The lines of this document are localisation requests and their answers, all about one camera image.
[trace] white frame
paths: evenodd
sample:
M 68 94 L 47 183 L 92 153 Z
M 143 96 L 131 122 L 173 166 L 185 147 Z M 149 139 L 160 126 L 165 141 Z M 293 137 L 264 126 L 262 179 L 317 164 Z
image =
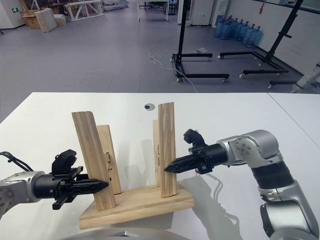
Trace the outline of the white frame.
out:
M 91 4 L 96 4 L 98 3 L 98 7 L 97 9 L 95 9 L 95 7 L 93 7 Z M 71 10 L 71 6 L 77 6 L 80 5 L 80 7 L 78 8 L 78 11 L 76 12 L 76 15 L 74 16 Z M 69 11 L 69 15 L 71 17 L 71 21 L 78 21 L 78 20 L 82 20 L 82 19 L 90 19 L 90 18 L 95 18 L 95 17 L 99 17 L 99 16 L 103 16 L 104 13 L 102 11 L 101 8 L 101 0 L 90 0 L 90 1 L 79 1 L 79 2 L 70 2 L 67 3 L 66 8 Z M 89 15 L 88 12 L 88 6 L 97 14 L 97 15 Z M 84 10 L 86 16 L 79 18 L 79 14 L 80 12 Z

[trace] cardboard box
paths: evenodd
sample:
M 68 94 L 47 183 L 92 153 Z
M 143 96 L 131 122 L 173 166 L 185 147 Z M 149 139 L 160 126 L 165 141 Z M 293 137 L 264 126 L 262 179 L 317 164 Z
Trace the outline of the cardboard box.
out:
M 42 32 L 48 33 L 58 26 L 51 8 L 36 11 L 34 14 L 38 20 Z
M 54 14 L 53 16 L 58 26 L 67 24 L 66 17 L 63 14 Z
M 35 15 L 37 10 L 20 11 L 24 23 L 31 29 L 40 29 L 39 22 Z

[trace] wooden base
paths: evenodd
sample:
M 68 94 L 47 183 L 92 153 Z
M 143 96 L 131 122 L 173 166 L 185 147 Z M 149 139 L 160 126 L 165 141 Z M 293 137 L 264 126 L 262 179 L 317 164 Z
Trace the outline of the wooden base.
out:
M 115 208 L 98 211 L 93 202 L 79 218 L 80 229 L 123 223 L 195 206 L 193 195 L 180 184 L 177 184 L 177 192 L 177 195 L 161 198 L 160 187 L 152 185 L 115 195 L 118 204 Z

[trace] white cable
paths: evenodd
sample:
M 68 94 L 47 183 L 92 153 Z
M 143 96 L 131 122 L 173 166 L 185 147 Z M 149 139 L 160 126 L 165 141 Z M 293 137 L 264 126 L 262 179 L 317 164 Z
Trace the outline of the white cable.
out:
M 193 87 L 193 89 L 194 89 L 194 92 L 197 93 L 197 94 L 199 93 L 199 92 L 197 92 L 196 87 L 195 87 L 195 85 L 193 84 L 193 82 L 190 81 L 189 78 L 187 78 L 182 72 L 178 71 L 176 68 L 166 68 L 166 67 L 162 66 L 162 63 L 161 63 L 159 60 L 156 60 L 156 59 L 155 59 L 153 56 L 151 56 L 150 54 L 148 55 L 148 60 L 149 60 L 149 62 L 152 63 L 152 64 L 159 63 L 160 66 L 161 66 L 161 68 L 164 69 L 164 70 L 175 70 L 175 71 L 177 71 L 177 72 L 178 72 L 179 74 L 181 74 L 185 79 L 187 79 L 187 80 L 189 81 L 189 83 L 191 83 L 191 85 L 192 85 L 192 87 Z

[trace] wooden plank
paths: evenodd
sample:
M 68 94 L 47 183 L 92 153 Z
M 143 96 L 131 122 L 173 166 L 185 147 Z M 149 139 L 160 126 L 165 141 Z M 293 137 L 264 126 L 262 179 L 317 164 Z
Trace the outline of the wooden plank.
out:
M 25 2 L 25 0 L 20 0 L 22 7 L 24 8 L 24 11 L 26 11 L 27 13 L 29 13 L 29 8 Z
M 111 178 L 111 185 L 113 188 L 113 194 L 121 193 L 121 186 L 118 174 L 118 167 L 116 162 L 114 145 L 112 143 L 111 132 L 109 125 L 96 126 L 102 146 L 103 154 L 108 162 L 108 172 Z
M 160 198 L 159 186 L 145 186 L 125 190 L 115 195 L 116 208 L 98 211 L 93 202 L 80 216 L 80 229 L 89 229 L 110 224 L 180 211 L 195 206 L 191 193 L 178 184 L 178 195 Z
M 90 111 L 73 112 L 72 118 L 89 178 L 110 184 L 108 163 L 101 147 L 93 113 Z M 97 210 L 110 209 L 117 205 L 113 188 L 110 185 L 93 194 Z
M 154 151 L 154 169 L 155 169 L 155 185 L 160 186 L 160 156 L 159 156 L 159 121 L 152 121 L 153 127 L 153 151 Z
M 177 175 L 165 168 L 176 160 L 175 106 L 173 102 L 159 104 L 159 156 L 161 176 L 161 197 L 177 194 Z

